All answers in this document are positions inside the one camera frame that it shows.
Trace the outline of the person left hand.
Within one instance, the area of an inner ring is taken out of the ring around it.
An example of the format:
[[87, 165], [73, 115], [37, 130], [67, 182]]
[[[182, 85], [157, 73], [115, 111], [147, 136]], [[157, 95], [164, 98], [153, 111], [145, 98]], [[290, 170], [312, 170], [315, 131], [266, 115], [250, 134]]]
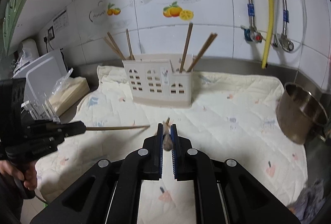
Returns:
[[1, 160], [1, 175], [7, 183], [14, 185], [15, 179], [24, 183], [24, 186], [29, 190], [35, 190], [38, 186], [37, 171], [35, 169], [36, 161], [32, 161], [26, 165], [24, 172], [20, 171], [11, 162]]

